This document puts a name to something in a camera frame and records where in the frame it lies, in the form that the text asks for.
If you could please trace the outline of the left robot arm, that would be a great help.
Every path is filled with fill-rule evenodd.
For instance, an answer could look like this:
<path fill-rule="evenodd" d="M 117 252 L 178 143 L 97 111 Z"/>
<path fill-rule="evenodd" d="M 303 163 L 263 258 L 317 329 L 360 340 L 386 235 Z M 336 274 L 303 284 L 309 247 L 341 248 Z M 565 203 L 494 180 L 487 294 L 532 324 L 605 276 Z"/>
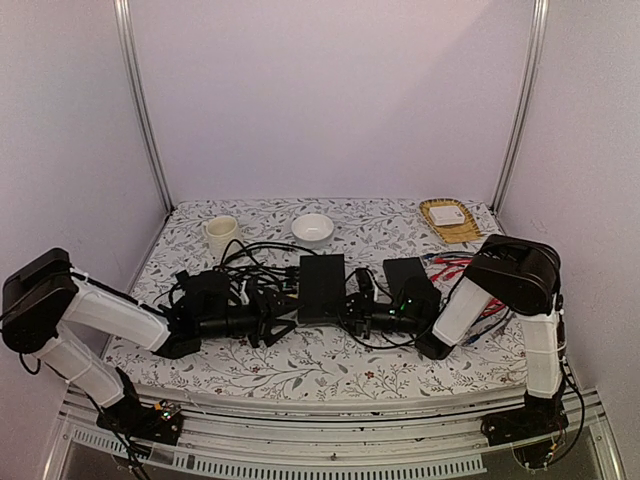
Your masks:
<path fill-rule="evenodd" d="M 31 355 L 83 389 L 128 434 L 148 426 L 148 412 L 126 396 L 128 378 L 105 364 L 70 329 L 84 325 L 128 340 L 161 358 L 200 351 L 206 339 L 246 337 L 271 346 L 295 329 L 289 314 L 299 300 L 255 281 L 240 293 L 220 269 L 177 276 L 181 297 L 157 308 L 77 270 L 67 251 L 53 248 L 3 285 L 1 337 L 12 351 Z"/>

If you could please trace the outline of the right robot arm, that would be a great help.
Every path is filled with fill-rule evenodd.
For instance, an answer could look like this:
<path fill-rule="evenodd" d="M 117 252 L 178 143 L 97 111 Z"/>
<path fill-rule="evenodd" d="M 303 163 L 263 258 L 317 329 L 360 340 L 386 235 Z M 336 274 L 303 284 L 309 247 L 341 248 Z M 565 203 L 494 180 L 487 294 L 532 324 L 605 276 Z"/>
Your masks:
<path fill-rule="evenodd" d="M 517 427 L 537 436 L 552 424 L 550 399 L 563 389 L 558 329 L 562 315 L 561 261 L 550 246 L 499 234 L 472 255 L 448 294 L 436 288 L 414 259 L 383 264 L 399 290 L 388 304 L 374 299 L 374 282 L 358 269 L 357 290 L 334 303 L 338 324 L 357 339 L 373 330 L 412 335 L 412 345 L 431 360 L 443 360 L 461 343 L 492 301 L 522 325 L 527 365 L 526 394 L 535 398 L 517 415 Z"/>

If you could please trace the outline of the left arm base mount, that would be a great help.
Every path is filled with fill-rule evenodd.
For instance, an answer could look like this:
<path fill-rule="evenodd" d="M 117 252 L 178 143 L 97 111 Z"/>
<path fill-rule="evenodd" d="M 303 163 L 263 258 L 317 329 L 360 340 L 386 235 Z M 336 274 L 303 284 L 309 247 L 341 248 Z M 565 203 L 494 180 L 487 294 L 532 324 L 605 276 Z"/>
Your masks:
<path fill-rule="evenodd" d="M 166 400 L 145 406 L 138 398 L 125 396 L 114 405 L 102 408 L 96 424 L 124 437 L 176 446 L 184 416 L 176 405 Z"/>

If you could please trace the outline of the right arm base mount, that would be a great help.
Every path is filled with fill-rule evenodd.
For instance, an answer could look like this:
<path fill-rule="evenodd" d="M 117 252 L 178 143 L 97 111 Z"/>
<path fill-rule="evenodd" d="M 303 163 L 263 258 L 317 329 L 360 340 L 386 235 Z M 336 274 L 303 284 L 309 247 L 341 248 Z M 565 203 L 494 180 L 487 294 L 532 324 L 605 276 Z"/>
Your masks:
<path fill-rule="evenodd" d="M 551 465 L 568 425 L 560 394 L 543 399 L 526 393 L 522 407 L 485 415 L 481 420 L 480 431 L 490 446 L 544 436 L 544 441 L 529 443 L 513 450 L 515 459 L 521 466 L 537 470 Z"/>

